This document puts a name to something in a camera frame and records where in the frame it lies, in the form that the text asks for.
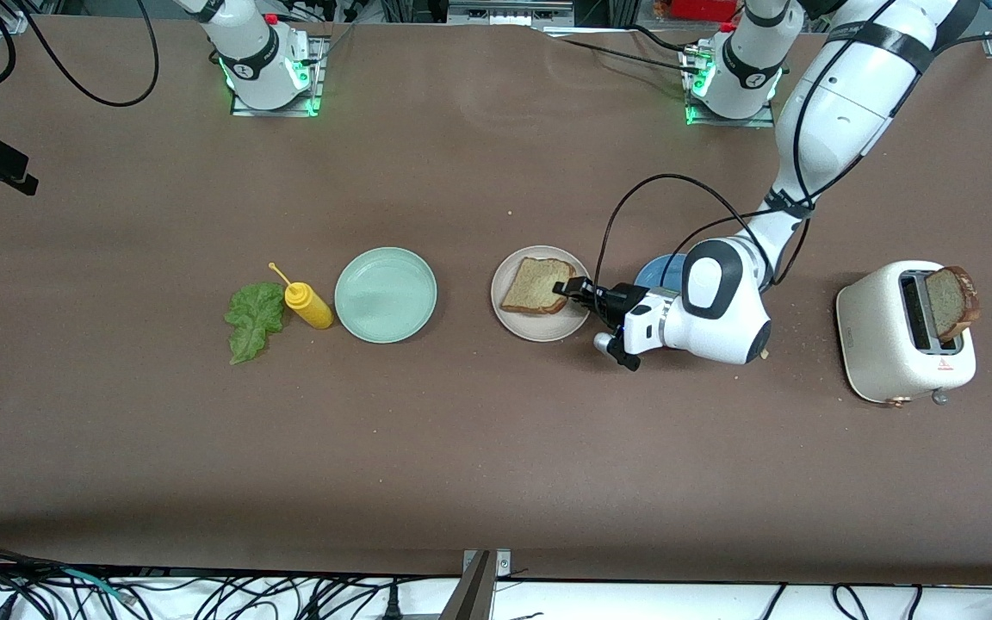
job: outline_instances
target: red object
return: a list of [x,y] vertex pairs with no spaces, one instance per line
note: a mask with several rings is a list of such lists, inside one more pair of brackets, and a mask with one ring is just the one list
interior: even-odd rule
[[736,0],[673,0],[673,17],[705,22],[729,22],[737,11]]

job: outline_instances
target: teal plate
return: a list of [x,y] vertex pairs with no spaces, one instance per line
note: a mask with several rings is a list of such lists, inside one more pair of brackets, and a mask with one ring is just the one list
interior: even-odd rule
[[434,272],[416,252],[379,247],[358,255],[335,282],[335,313],[367,342],[405,340],[434,313]]

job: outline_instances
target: white plate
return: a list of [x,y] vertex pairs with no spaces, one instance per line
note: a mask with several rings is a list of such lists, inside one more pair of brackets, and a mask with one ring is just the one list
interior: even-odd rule
[[500,309],[500,302],[504,301],[508,289],[511,289],[512,282],[515,282],[516,272],[519,272],[519,264],[524,258],[556,258],[571,264],[576,270],[576,275],[587,276],[584,264],[576,260],[574,255],[567,251],[548,245],[535,245],[524,247],[523,250],[513,252],[511,256],[504,259],[503,263],[496,268],[496,275],[493,276],[492,298],[493,310],[496,311],[496,318],[504,323],[504,327],[511,330],[511,333],[520,338],[534,342],[552,342],[561,340],[572,335],[580,326],[587,321],[587,307],[582,307],[574,300],[568,300],[566,305],[554,314],[523,314],[508,313]]

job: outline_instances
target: bread slice on plate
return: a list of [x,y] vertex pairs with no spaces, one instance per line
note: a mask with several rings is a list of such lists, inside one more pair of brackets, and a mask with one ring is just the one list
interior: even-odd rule
[[564,260],[524,258],[504,301],[500,302],[500,309],[508,313],[559,313],[568,298],[554,293],[554,285],[575,275],[576,269]]
[[981,315],[975,283],[962,267],[945,267],[925,278],[937,337],[948,342]]

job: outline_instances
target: mustard bottle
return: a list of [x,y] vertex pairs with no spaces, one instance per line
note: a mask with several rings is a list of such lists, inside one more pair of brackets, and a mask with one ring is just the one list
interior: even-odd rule
[[331,308],[320,299],[312,287],[304,282],[289,282],[286,274],[283,274],[274,263],[268,264],[268,267],[286,280],[286,306],[289,306],[293,313],[318,330],[326,330],[332,326]]

